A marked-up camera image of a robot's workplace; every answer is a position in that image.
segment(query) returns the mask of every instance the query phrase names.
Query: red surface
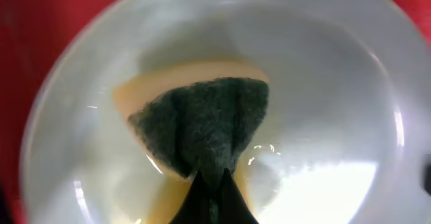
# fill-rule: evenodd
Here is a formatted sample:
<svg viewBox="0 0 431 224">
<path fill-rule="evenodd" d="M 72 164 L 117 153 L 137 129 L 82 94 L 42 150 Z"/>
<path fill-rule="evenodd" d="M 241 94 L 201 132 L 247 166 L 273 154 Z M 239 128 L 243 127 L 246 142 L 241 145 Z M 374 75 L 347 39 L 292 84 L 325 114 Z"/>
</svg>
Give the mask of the red surface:
<svg viewBox="0 0 431 224">
<path fill-rule="evenodd" d="M 32 100 L 73 37 L 114 0 L 0 0 L 0 184 L 13 218 L 20 142 Z M 431 42 L 431 0 L 394 0 Z"/>
</svg>

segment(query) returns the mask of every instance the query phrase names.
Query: scouring pad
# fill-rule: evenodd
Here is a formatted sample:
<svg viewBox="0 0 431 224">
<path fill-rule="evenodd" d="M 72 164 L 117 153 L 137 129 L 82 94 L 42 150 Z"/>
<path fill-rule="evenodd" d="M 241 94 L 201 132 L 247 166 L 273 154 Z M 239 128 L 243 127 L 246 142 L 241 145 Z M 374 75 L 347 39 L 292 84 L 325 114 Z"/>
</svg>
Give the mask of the scouring pad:
<svg viewBox="0 0 431 224">
<path fill-rule="evenodd" d="M 114 100 L 159 167 L 182 178 L 200 171 L 215 192 L 265 116 L 267 82 L 246 63 L 193 63 L 138 77 Z"/>
</svg>

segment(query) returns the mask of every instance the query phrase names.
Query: red tablecloth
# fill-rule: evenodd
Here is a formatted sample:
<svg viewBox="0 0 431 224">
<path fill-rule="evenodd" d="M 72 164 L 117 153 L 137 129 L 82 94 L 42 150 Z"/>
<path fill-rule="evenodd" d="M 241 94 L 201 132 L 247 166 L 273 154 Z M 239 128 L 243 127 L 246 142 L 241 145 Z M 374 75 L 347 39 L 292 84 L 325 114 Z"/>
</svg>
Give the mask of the red tablecloth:
<svg viewBox="0 0 431 224">
<path fill-rule="evenodd" d="M 0 184 L 24 223 L 20 142 L 32 100 L 72 38 L 115 0 L 0 0 Z M 431 42 L 431 0 L 394 0 Z"/>
</svg>

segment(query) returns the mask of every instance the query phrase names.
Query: white bowl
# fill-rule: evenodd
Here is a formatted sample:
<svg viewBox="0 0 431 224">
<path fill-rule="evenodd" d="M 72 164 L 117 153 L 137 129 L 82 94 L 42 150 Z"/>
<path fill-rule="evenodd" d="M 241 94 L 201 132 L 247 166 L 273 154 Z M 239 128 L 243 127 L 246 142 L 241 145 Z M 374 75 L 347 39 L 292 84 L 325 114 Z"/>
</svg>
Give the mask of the white bowl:
<svg viewBox="0 0 431 224">
<path fill-rule="evenodd" d="M 22 151 L 29 222 L 143 222 L 165 176 L 110 90 L 174 63 L 232 58 L 271 80 L 245 153 L 260 223 L 429 221 L 430 57 L 389 0 L 120 0 L 34 104 Z"/>
</svg>

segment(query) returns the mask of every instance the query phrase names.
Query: green scrubbing pad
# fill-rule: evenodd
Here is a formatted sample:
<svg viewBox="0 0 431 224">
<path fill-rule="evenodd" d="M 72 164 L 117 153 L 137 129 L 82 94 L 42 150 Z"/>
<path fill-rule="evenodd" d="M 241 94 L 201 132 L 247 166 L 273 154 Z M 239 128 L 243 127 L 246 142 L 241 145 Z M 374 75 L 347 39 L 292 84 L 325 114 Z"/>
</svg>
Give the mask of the green scrubbing pad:
<svg viewBox="0 0 431 224">
<path fill-rule="evenodd" d="M 184 178 L 200 170 L 216 190 L 262 122 L 268 94 L 258 79 L 198 82 L 167 91 L 128 120 L 156 159 Z"/>
</svg>

